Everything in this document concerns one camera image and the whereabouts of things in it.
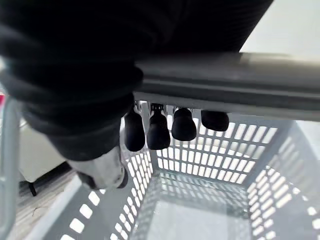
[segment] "floor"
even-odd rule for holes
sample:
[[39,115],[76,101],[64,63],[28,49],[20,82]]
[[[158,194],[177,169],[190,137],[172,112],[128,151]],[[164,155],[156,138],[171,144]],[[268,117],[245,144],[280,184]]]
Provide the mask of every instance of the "floor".
[[74,176],[66,163],[61,164],[34,183],[37,196],[32,196],[28,184],[21,182],[16,222],[8,239],[24,239]]

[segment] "rectangular hole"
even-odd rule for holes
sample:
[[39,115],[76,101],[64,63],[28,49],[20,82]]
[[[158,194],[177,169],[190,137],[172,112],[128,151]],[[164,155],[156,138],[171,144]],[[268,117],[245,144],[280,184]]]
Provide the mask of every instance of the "rectangular hole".
[[225,137],[226,139],[231,138],[231,135],[232,135],[232,133],[233,133],[233,131],[234,131],[235,125],[236,125],[236,124],[235,124],[234,122],[230,122],[230,123],[229,123],[229,127],[228,127],[228,129],[225,131],[225,134],[224,134],[224,137]]
[[269,198],[267,201],[265,201],[264,204],[261,205],[261,209],[264,211],[268,209],[273,203],[274,201],[271,198]]
[[267,219],[269,218],[272,214],[274,214],[276,212],[276,209],[272,206],[270,207],[267,211],[265,211],[263,214],[262,214],[262,217],[264,219]]
[[169,169],[171,170],[171,171],[174,171],[175,170],[175,167],[174,167],[174,161],[172,161],[172,160],[169,160]]
[[213,136],[215,134],[215,131],[208,129],[208,135],[209,136]]
[[258,130],[256,131],[256,134],[255,134],[255,136],[254,136],[252,141],[255,142],[255,143],[260,142],[260,140],[261,140],[262,136],[264,135],[266,129],[267,129],[266,126],[260,126],[258,128]]
[[80,207],[79,212],[83,216],[85,216],[87,219],[90,219],[90,217],[91,217],[91,215],[93,213],[92,209],[90,207],[88,207],[88,205],[86,205],[86,204],[82,204],[82,206]]
[[162,150],[162,155],[164,158],[168,158],[168,151],[166,148]]
[[253,134],[254,134],[254,132],[255,132],[255,130],[256,130],[256,128],[257,128],[256,125],[250,125],[248,127],[248,129],[246,130],[246,133],[245,133],[245,135],[243,137],[243,140],[250,141],[252,136],[253,136]]
[[136,189],[139,189],[139,183],[136,177],[133,178],[133,183]]
[[289,186],[287,184],[284,184],[280,189],[274,194],[274,198],[278,199],[280,198],[285,192],[289,190]]
[[199,134],[204,135],[206,134],[206,127],[200,124]]
[[140,172],[138,172],[138,171],[136,172],[136,178],[138,179],[139,183],[142,183],[142,178],[141,178]]
[[254,236],[257,236],[259,235],[260,233],[262,233],[264,231],[264,227],[263,226],[258,226],[255,230],[253,230],[253,235]]
[[240,140],[241,139],[242,135],[245,132],[246,126],[247,126],[246,124],[240,124],[239,125],[238,129],[236,130],[234,139],[236,139],[236,140]]
[[136,158],[137,164],[140,165],[141,164],[140,155],[136,155],[135,158]]
[[131,157],[131,162],[133,164],[133,167],[134,167],[134,170],[138,170],[138,165],[137,165],[137,162],[136,162],[136,158],[133,156]]
[[193,119],[193,121],[194,121],[194,124],[195,124],[196,129],[198,129],[199,119],[196,118],[196,117],[194,117],[194,118],[192,118],[192,119]]
[[280,173],[276,171],[276,172],[272,175],[272,177],[270,177],[270,183],[275,182],[278,177],[280,177]]
[[219,168],[223,159],[224,158],[222,156],[217,156],[216,160],[215,160],[215,163],[214,163],[214,166]]
[[234,155],[235,154],[235,150],[237,149],[237,146],[238,146],[238,143],[233,141],[230,145],[230,149],[229,151],[227,152],[227,154],[229,155]]
[[139,166],[139,170],[140,170],[141,177],[144,178],[145,177],[145,172],[144,172],[144,169],[143,169],[142,165]]
[[250,193],[249,193],[249,195],[248,195],[248,199],[251,199],[254,195],[256,195],[257,194],[257,189],[253,189]]
[[261,217],[259,217],[259,218],[257,218],[256,220],[254,220],[253,222],[252,222],[252,224],[251,224],[251,226],[255,229],[259,224],[261,224],[262,223],[262,218]]
[[174,162],[174,170],[177,171],[177,172],[180,171],[180,163],[177,162],[177,161]]
[[201,164],[202,165],[206,165],[207,164],[207,161],[208,161],[208,154],[207,153],[203,153],[202,154],[202,158],[201,158]]
[[280,177],[273,185],[272,190],[277,190],[284,182],[286,181],[286,178],[284,176]]
[[270,231],[265,235],[265,238],[268,240],[274,239],[276,237],[276,232],[275,231]]
[[148,163],[148,161],[145,161],[144,159],[142,160],[142,167],[143,167],[143,170],[146,172],[147,171],[147,166],[146,166],[146,163]]
[[258,189],[260,189],[266,182],[267,182],[268,178],[266,176],[264,176],[257,184],[256,187]]
[[235,170],[237,165],[238,165],[239,159],[238,158],[234,158],[230,164],[229,169],[230,170]]
[[194,162],[195,162],[196,164],[199,164],[199,163],[200,163],[200,160],[201,160],[201,153],[197,151],[197,152],[195,153]]
[[261,214],[261,211],[258,209],[254,213],[251,214],[251,220],[255,220],[259,215]]
[[253,198],[251,198],[251,200],[249,201],[249,206],[253,205],[256,201],[258,200],[258,196],[255,195]]
[[169,158],[174,159],[174,149],[172,147],[168,148]]
[[247,165],[245,166],[245,168],[244,168],[244,172],[245,173],[249,173],[250,171],[251,171],[251,169],[254,167],[254,165],[256,164],[256,162],[254,162],[254,161],[249,161],[248,163],[247,163]]
[[156,154],[157,154],[158,157],[162,157],[161,150],[157,150]]
[[267,132],[267,134],[265,135],[265,137],[262,140],[263,144],[268,144],[270,143],[271,139],[273,138],[273,136],[276,134],[278,128],[275,127],[271,127],[269,129],[269,131]]
[[256,145],[250,144],[246,152],[244,153],[245,155],[248,155],[249,157],[252,156],[254,153],[254,150],[256,149]]
[[199,169],[199,176],[203,177],[204,174],[205,174],[205,167],[204,166],[201,166],[200,169]]
[[208,165],[209,165],[209,166],[212,167],[212,166],[214,165],[215,158],[216,158],[215,155],[210,155],[210,156],[209,156],[209,161],[208,161]]
[[174,138],[172,137],[172,133],[169,132],[170,134],[170,146],[173,146],[174,145]]
[[236,168],[236,170],[239,171],[239,172],[241,172],[241,171],[245,168],[247,162],[248,162],[247,160],[243,160],[243,159],[242,159],[242,160],[240,161],[238,167]]
[[223,180],[226,182],[229,182],[231,176],[232,176],[232,171],[227,171]]
[[264,152],[264,150],[265,150],[264,146],[258,146],[252,158],[259,159],[261,157],[261,154]]
[[73,229],[74,231],[76,231],[78,234],[81,234],[82,231],[83,231],[84,228],[85,228],[85,225],[84,225],[79,219],[74,218],[74,219],[71,221],[69,227],[70,227],[71,229]]
[[100,198],[98,197],[98,195],[94,191],[90,192],[88,198],[93,203],[93,205],[98,206],[98,204],[100,202]]
[[204,144],[205,151],[210,152],[211,143],[212,143],[212,139],[207,137],[205,139],[205,144]]
[[269,228],[274,224],[274,221],[272,219],[268,219],[267,221],[265,221],[264,223],[264,227],[265,228]]
[[245,180],[246,176],[247,176],[246,174],[241,174],[241,175],[239,176],[238,180],[236,181],[236,183],[237,183],[237,184],[242,184],[243,181]]
[[221,171],[219,172],[219,175],[218,175],[217,179],[219,179],[219,180],[224,179],[225,174],[226,174],[226,171],[221,170]]
[[195,152],[189,150],[188,162],[193,163],[194,162],[194,156],[195,156]]
[[228,141],[225,141],[225,140],[222,141],[221,146],[219,148],[219,153],[220,154],[225,154],[226,153],[226,150],[227,150],[226,148],[228,147],[228,144],[229,144]]
[[211,168],[206,167],[206,168],[205,168],[204,176],[205,176],[206,178],[209,178],[209,177],[210,177],[210,173],[211,173]]
[[269,189],[269,187],[270,187],[269,183],[263,185],[263,187],[259,190],[258,194],[259,195],[264,194]]
[[169,166],[168,166],[168,160],[167,159],[163,159],[163,168],[164,169],[169,169]]
[[235,183],[236,180],[238,179],[239,175],[240,175],[239,173],[234,172],[231,179],[230,179],[230,182]]
[[256,187],[256,183],[251,183],[251,185],[248,187],[247,192],[251,193]]
[[231,162],[231,157],[226,157],[223,161],[222,168],[227,169]]
[[263,203],[265,200],[267,200],[271,196],[271,191],[266,191],[265,194],[263,194],[260,197],[260,202]]
[[180,160],[180,149],[178,149],[178,148],[174,149],[174,159]]
[[249,211],[253,213],[254,211],[257,210],[258,207],[259,207],[259,203],[256,202],[255,204],[252,205],[252,207],[250,207]]
[[218,170],[217,170],[217,169],[215,169],[215,168],[212,169],[210,178],[215,179],[216,176],[217,176],[217,173],[218,173]]
[[224,132],[223,131],[216,131],[215,136],[218,138],[221,138],[223,136]]
[[283,198],[281,198],[278,202],[276,202],[275,206],[280,209],[282,208],[287,202],[289,202],[292,199],[292,195],[290,193],[287,193]]
[[167,117],[166,117],[166,122],[167,122],[167,125],[168,125],[168,129],[169,130],[171,130],[171,128],[172,128],[172,115],[168,115]]
[[187,164],[184,162],[181,163],[181,172],[186,173]]
[[202,136],[198,137],[197,149],[202,150],[202,145],[205,143],[205,139]]
[[[61,238],[60,238],[60,240],[75,240],[73,237],[70,237],[69,235],[67,235],[67,234],[64,234]],[[118,237],[116,236],[116,238],[115,239],[113,239],[112,237],[110,237],[110,240],[118,240]]]
[[192,174],[192,165],[191,165],[191,164],[188,164],[188,165],[187,165],[186,172],[187,172],[188,174]]
[[131,162],[128,163],[128,169],[129,169],[131,177],[134,177],[135,176],[135,171],[134,171],[134,169],[132,167]]
[[193,166],[192,174],[193,174],[193,175],[198,175],[198,170],[199,170],[199,167],[198,167],[197,165],[194,165],[194,166]]
[[266,170],[262,170],[259,175],[256,177],[255,181],[258,183],[266,175]]
[[163,169],[164,168],[164,165],[162,163],[162,159],[161,158],[158,158],[158,166],[159,168]]
[[182,161],[187,161],[188,151],[182,150]]
[[217,153],[219,145],[220,145],[220,140],[219,139],[215,139],[213,141],[213,146],[212,146],[211,152]]

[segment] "shopping cart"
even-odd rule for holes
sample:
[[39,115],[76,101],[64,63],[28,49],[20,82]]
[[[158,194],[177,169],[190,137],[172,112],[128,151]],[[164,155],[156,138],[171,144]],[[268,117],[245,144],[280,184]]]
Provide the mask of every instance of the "shopping cart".
[[[139,66],[145,80],[136,100],[167,105],[169,130],[173,106],[192,108],[196,138],[129,152],[121,137],[127,186],[92,191],[76,176],[27,239],[320,239],[320,124],[301,121],[320,119],[317,63],[222,54],[155,58]],[[9,97],[2,232],[15,219],[17,109]],[[147,132],[148,104],[141,109]],[[200,109],[230,113],[228,130],[206,129]]]

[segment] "gray metal bar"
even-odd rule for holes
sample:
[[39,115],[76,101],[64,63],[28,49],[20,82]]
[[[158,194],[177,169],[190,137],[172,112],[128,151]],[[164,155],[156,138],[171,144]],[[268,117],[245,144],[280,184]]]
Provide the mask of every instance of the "gray metal bar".
[[6,240],[16,221],[18,195],[20,113],[19,104],[7,96],[3,109],[0,162],[0,240]]
[[320,59],[258,53],[160,56],[144,72],[137,100],[167,105],[320,120]]

